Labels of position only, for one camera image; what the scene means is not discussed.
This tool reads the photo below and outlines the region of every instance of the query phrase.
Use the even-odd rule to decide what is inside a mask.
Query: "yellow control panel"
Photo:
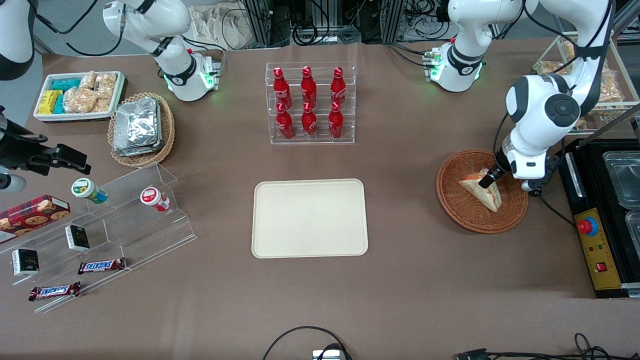
[[[607,237],[602,231],[598,210],[589,209],[575,215],[574,219],[594,288],[596,290],[620,289],[620,277],[611,256]]]

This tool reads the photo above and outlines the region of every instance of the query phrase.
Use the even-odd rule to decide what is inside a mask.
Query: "red cookie box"
[[[42,195],[0,212],[0,244],[71,214],[68,202]]]

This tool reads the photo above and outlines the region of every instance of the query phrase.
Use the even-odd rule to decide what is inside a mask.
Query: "acrylic display stand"
[[[573,41],[577,41],[577,33],[576,32],[566,32],[563,33],[568,36]],[[560,36],[556,37],[554,41],[547,47],[544,53],[540,56],[538,61],[533,65],[533,71],[538,74],[542,73],[542,69],[540,67],[541,61],[554,61],[565,64],[567,61],[571,60],[570,55],[568,56],[566,51],[563,48],[563,42],[565,42],[563,38]],[[609,42],[609,48],[607,51],[607,56],[605,57],[605,64],[607,67],[616,74],[616,81],[618,83],[618,90],[622,96],[622,101],[620,102],[598,102],[595,107],[586,115],[584,115],[584,122],[579,122],[579,125],[576,126],[569,132],[570,135],[590,135],[593,134],[596,130],[603,127],[605,124],[609,123],[616,117],[623,114],[625,111],[631,109],[633,106],[640,102],[638,98],[638,94],[636,92],[636,88],[633,86],[633,82],[631,82],[631,78],[627,72],[627,68],[625,64],[622,62],[620,55],[618,54],[618,48],[616,47],[613,40]],[[571,70],[571,65],[567,66],[567,70]],[[624,127],[617,127],[615,131],[628,131],[629,128],[625,129]]]
[[[314,110],[317,118],[318,136],[315,139],[307,139],[302,128],[302,93],[300,82],[302,81],[302,68],[311,67],[311,71],[317,85],[317,107]],[[289,83],[293,107],[289,110],[296,136],[286,139],[278,129],[276,121],[276,95],[273,91],[273,69],[282,68],[284,78]],[[346,97],[342,104],[344,125],[342,136],[332,139],[329,133],[328,116],[331,112],[331,82],[335,67],[342,67]],[[272,144],[278,145],[305,145],[312,143],[355,143],[356,141],[356,63],[353,61],[329,61],[329,62],[299,62],[299,63],[267,63],[264,76],[267,94],[267,115],[269,117],[269,139]]]
[[[195,240],[197,237],[193,234],[189,218],[177,207],[173,190],[169,187],[174,181],[176,178],[157,163],[135,170],[102,185],[109,193],[107,201],[99,205],[87,202],[87,214],[55,222],[41,229],[46,232],[3,249],[0,257],[5,263],[11,262],[11,252],[17,248],[38,252],[40,271],[29,277],[15,277],[14,285],[24,288],[24,300],[27,301],[34,286],[68,285],[76,281],[81,282],[81,298],[99,286]],[[169,198],[167,211],[160,212],[140,202],[140,193],[147,186],[155,186]],[[65,227],[69,224],[85,228],[90,250],[78,252],[69,249],[65,235]],[[80,262],[121,257],[127,259],[124,270],[77,273]],[[47,312],[79,298],[66,296],[39,300],[35,302],[35,312]]]

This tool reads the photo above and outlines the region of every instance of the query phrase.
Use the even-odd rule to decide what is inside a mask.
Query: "wicker basket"
[[[117,162],[123,165],[129,165],[130,167],[141,168],[153,162],[160,162],[169,155],[171,148],[173,147],[173,139],[175,138],[175,123],[173,121],[173,114],[166,101],[157,94],[143,92],[142,94],[136,94],[126,98],[122,103],[133,102],[142,99],[143,97],[153,97],[160,103],[160,121],[162,123],[162,139],[164,145],[159,152],[150,152],[148,154],[140,154],[134,156],[119,156],[114,151],[111,151],[111,156],[117,160]],[[113,148],[113,128],[115,123],[116,114],[111,115],[109,120],[109,132],[107,133],[107,140],[109,145]]]
[[[482,168],[495,164],[493,154],[482,149],[461,151],[442,164],[436,179],[438,198],[446,212],[460,225],[483,234],[496,234],[516,226],[524,217],[529,196],[520,188],[520,181],[511,174],[497,182],[502,206],[497,213],[484,206],[466,191],[458,181]]]

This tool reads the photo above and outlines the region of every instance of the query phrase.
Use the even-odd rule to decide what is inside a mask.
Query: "floor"
[[[95,8],[86,16],[76,28],[68,35],[53,33],[42,23],[36,21],[34,34],[54,53],[75,56],[65,42],[69,42],[77,49],[84,52],[104,52],[113,47],[117,37],[113,36],[104,25],[101,9],[110,0],[100,0]],[[187,5],[202,1],[183,0]],[[77,6],[76,0],[41,0],[38,12],[47,17],[57,28],[67,29],[86,10]],[[538,21],[557,29],[553,16],[541,6],[533,13]],[[508,38],[546,37],[549,32],[533,24],[529,19],[521,19],[509,31]],[[113,51],[114,55],[144,54],[136,45],[127,40]],[[631,78],[640,86],[640,47],[620,47],[620,54],[627,66]],[[36,53],[36,58],[29,72],[19,79],[0,82],[0,104],[6,107],[4,114],[12,121],[24,125],[33,111],[33,102],[38,95],[38,87],[42,81],[42,60]]]

